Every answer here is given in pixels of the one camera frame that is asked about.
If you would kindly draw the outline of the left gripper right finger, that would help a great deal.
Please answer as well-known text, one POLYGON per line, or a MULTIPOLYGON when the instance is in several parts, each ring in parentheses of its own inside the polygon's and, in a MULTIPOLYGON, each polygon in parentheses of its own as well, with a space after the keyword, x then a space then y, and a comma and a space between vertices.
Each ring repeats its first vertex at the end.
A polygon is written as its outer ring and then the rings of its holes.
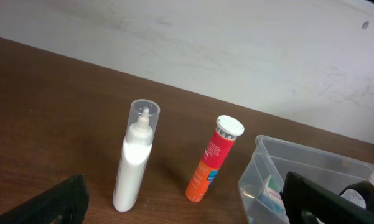
POLYGON ((374 213, 296 172, 287 173, 281 199, 290 224, 374 224, 374 213))

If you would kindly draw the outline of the dark bottle white cap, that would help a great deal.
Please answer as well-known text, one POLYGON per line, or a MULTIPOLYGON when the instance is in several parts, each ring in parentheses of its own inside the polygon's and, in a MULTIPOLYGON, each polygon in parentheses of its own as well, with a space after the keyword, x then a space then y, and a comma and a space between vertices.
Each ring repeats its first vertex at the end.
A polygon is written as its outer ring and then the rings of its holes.
POLYGON ((374 213, 374 171, 367 180, 347 186, 339 195, 349 202, 374 213))

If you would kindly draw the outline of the white green medicine box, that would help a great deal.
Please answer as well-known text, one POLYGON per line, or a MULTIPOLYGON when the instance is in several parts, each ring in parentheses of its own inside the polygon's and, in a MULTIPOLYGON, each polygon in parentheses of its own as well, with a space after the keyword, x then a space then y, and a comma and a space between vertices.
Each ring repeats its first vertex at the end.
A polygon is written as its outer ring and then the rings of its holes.
POLYGON ((285 208, 280 196, 280 188, 271 176, 265 178, 263 186, 257 196, 259 202, 279 216, 284 216, 285 208))

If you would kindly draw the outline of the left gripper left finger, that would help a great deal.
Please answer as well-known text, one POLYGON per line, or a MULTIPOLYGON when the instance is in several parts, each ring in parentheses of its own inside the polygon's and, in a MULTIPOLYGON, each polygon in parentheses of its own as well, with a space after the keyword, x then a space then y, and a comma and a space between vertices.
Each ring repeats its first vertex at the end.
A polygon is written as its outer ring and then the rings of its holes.
POLYGON ((70 177, 0 215, 0 224, 82 223, 89 206, 83 174, 70 177))

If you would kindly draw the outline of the white spray bottle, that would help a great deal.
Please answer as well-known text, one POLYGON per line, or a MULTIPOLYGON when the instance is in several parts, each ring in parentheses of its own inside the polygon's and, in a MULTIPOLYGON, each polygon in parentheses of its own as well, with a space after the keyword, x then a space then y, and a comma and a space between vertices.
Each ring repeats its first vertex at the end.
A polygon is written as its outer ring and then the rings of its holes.
POLYGON ((159 105, 151 100, 138 99, 131 103, 113 192, 113 205, 119 212, 127 212, 136 202, 159 115, 159 105))

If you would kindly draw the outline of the orange tube white cap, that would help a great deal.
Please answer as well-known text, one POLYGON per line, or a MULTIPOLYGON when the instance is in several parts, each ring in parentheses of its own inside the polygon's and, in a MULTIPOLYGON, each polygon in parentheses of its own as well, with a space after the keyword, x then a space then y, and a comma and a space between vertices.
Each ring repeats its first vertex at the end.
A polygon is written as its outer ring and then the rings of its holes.
POLYGON ((220 115, 216 128, 201 160, 185 190, 191 202, 200 202, 206 194, 235 141, 244 131, 244 126, 235 118, 220 115))

